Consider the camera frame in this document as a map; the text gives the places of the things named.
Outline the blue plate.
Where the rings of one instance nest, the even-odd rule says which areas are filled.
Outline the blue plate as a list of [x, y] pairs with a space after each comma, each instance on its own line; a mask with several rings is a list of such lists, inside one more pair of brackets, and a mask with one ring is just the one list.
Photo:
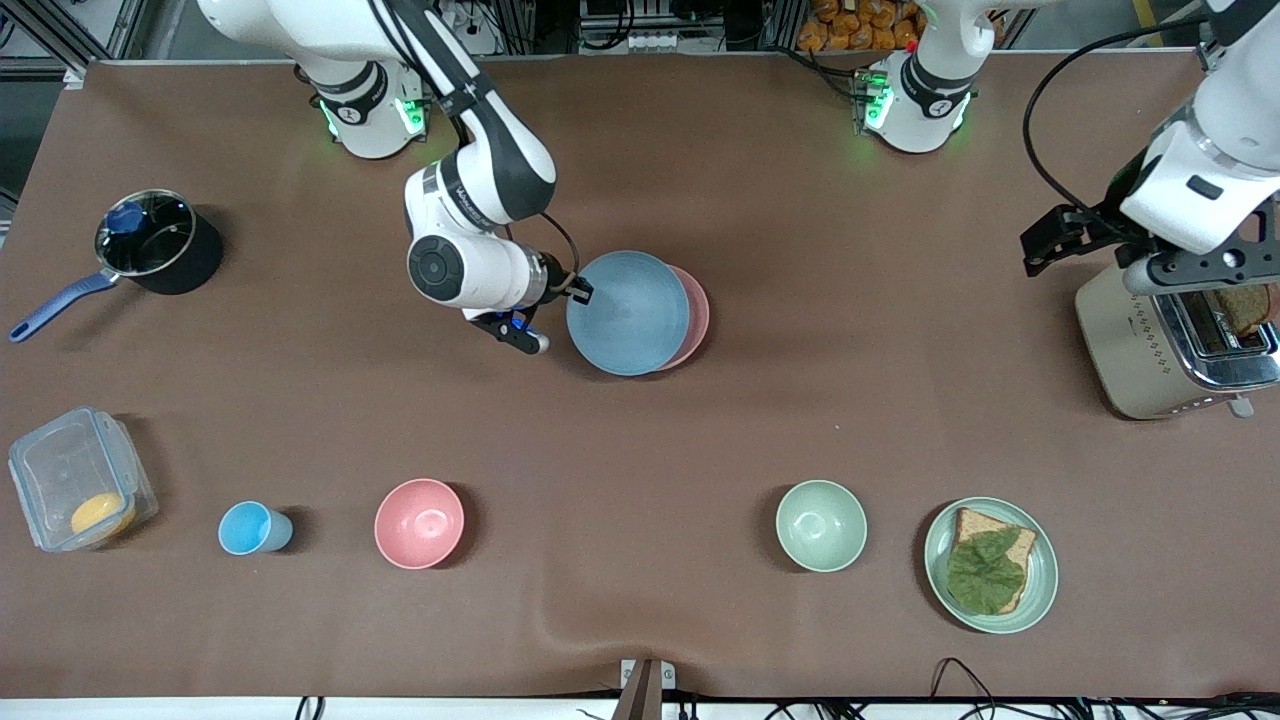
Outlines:
[[566, 309], [570, 338], [594, 368], [612, 375], [658, 372], [684, 345], [689, 295], [675, 270], [646, 252], [622, 250], [591, 260], [581, 273], [588, 304]]

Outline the pink plate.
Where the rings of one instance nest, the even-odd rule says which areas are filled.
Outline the pink plate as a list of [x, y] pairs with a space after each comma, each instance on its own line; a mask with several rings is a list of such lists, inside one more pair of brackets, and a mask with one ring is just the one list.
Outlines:
[[710, 301], [703, 286], [685, 269], [675, 265], [668, 265], [668, 268], [680, 278], [687, 296], [689, 322], [687, 332], [678, 351], [668, 363], [659, 368], [659, 372], [673, 369], [689, 360], [700, 347], [710, 327]]

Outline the beige chrome toaster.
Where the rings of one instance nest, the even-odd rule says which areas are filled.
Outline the beige chrome toaster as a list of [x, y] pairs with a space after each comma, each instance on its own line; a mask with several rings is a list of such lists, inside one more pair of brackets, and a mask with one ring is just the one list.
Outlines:
[[1251, 416], [1253, 392], [1280, 388], [1280, 324], [1235, 333], [1208, 291], [1132, 293], [1105, 268], [1075, 296], [1076, 316], [1111, 407], [1164, 420], [1226, 404]]

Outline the dark toast slice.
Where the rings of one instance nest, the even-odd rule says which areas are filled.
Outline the dark toast slice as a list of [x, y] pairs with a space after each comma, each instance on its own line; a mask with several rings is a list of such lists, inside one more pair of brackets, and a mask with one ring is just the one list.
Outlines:
[[1204, 296], [1215, 327], [1235, 337], [1257, 334], [1280, 319], [1280, 283], [1207, 290]]

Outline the pink bowl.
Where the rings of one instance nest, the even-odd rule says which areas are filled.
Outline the pink bowl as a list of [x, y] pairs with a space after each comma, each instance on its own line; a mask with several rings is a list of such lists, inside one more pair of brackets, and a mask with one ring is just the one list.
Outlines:
[[465, 507], [444, 482], [407, 480], [380, 502], [374, 520], [375, 544], [393, 566], [422, 570], [444, 562], [461, 542]]

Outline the brown bread slice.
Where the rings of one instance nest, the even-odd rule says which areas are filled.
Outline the brown bread slice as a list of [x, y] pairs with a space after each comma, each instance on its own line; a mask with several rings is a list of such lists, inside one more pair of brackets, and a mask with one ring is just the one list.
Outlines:
[[1024, 593], [1025, 588], [1028, 587], [1028, 577], [1029, 577], [1029, 570], [1030, 570], [1030, 555], [1032, 555], [1032, 551], [1036, 548], [1036, 542], [1038, 539], [1038, 534], [1034, 530], [1028, 529], [1025, 527], [1019, 527], [1019, 525], [1015, 525], [1015, 524], [1009, 523], [1009, 521], [1002, 521], [1002, 520], [998, 520], [996, 518], [992, 518], [992, 516], [989, 516], [987, 514], [983, 514], [983, 512], [978, 512], [978, 511], [972, 510], [972, 509], [960, 509], [959, 512], [957, 512], [957, 520], [956, 520], [956, 537], [955, 537], [954, 546], [951, 548], [951, 552], [952, 552], [952, 550], [954, 550], [954, 547], [956, 544], [959, 544], [961, 541], [964, 541], [964, 539], [974, 536], [975, 533], [979, 533], [979, 532], [983, 532], [983, 530], [997, 530], [997, 529], [1004, 529], [1004, 528], [1010, 528], [1010, 527], [1015, 527], [1015, 528], [1020, 529], [1021, 530], [1021, 536], [1020, 536], [1019, 541], [1015, 543], [1015, 546], [1007, 552], [1007, 556], [1012, 561], [1018, 562], [1023, 569], [1027, 570], [1027, 583], [1018, 592], [1018, 594], [1015, 596], [1014, 601], [1010, 605], [1007, 605], [1004, 609], [1004, 612], [1000, 614], [1000, 615], [1011, 614], [1018, 607], [1018, 605], [1019, 605], [1019, 602], [1021, 600], [1021, 594]]

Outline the orange snack bag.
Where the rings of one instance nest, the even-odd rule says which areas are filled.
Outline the orange snack bag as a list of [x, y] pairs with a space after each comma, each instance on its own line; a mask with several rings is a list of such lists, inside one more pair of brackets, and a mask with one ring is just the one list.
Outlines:
[[913, 50], [931, 13], [913, 0], [809, 0], [794, 49], [800, 53]]

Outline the green plate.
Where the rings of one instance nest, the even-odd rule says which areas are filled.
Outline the green plate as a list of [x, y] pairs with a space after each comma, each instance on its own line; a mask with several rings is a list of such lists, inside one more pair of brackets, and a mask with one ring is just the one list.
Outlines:
[[[945, 589], [946, 559], [960, 537], [963, 510], [978, 512], [998, 521], [1010, 521], [1036, 534], [1027, 552], [1028, 584], [1009, 612], [979, 615], [963, 610]], [[1028, 512], [1001, 498], [972, 497], [959, 500], [940, 510], [928, 525], [922, 551], [923, 566], [931, 588], [943, 607], [960, 623], [978, 632], [1007, 635], [1034, 626], [1051, 610], [1059, 591], [1059, 564], [1047, 534]]]

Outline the green lettuce leaf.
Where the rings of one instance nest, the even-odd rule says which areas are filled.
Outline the green lettuce leaf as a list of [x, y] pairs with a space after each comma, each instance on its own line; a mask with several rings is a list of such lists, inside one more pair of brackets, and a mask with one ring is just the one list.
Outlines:
[[1000, 615], [1027, 583], [1027, 570], [1009, 557], [1021, 530], [983, 530], [956, 544], [947, 561], [947, 588], [957, 606]]

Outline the green bowl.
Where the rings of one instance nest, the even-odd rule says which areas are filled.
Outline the green bowl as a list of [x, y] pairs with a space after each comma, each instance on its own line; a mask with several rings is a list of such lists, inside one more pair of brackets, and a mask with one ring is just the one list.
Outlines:
[[792, 486], [774, 512], [782, 551], [806, 571], [842, 571], [867, 547], [869, 523], [861, 501], [846, 487], [814, 478]]

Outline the blue cup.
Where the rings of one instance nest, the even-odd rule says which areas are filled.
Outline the blue cup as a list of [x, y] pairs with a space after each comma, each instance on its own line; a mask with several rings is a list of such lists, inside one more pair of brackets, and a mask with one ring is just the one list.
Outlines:
[[276, 552], [292, 536], [293, 524], [285, 514], [256, 501], [232, 506], [218, 528], [221, 550], [233, 556]]

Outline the glass lid with blue knob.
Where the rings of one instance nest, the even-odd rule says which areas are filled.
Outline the glass lid with blue knob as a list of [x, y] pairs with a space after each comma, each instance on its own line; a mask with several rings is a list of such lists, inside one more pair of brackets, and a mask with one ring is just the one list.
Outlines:
[[145, 275], [172, 264], [189, 243], [195, 213], [168, 190], [134, 192], [105, 213], [93, 250], [105, 268], [122, 275]]

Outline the orange round food piece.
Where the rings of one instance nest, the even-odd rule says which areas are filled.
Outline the orange round food piece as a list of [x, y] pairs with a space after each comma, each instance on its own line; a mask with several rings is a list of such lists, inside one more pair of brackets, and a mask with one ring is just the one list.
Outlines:
[[134, 515], [131, 497], [104, 492], [87, 498], [76, 509], [70, 518], [70, 528], [76, 534], [100, 530], [110, 536], [127, 528], [134, 520]]

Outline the clear plastic container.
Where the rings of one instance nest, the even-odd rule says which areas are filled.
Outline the clear plastic container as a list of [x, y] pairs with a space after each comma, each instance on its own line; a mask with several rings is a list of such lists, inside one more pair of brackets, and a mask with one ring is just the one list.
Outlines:
[[[50, 553], [90, 550], [147, 521], [157, 498], [131, 434], [114, 416], [77, 407], [15, 441], [8, 457], [20, 506], [35, 546]], [[132, 498], [134, 520], [114, 534], [76, 534], [70, 518], [96, 495]]]

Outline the metal bracket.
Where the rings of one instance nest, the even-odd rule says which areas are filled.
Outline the metal bracket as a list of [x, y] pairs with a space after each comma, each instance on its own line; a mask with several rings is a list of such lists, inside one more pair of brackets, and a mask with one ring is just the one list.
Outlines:
[[662, 720], [664, 692], [676, 688], [675, 665], [659, 659], [628, 659], [612, 720]]

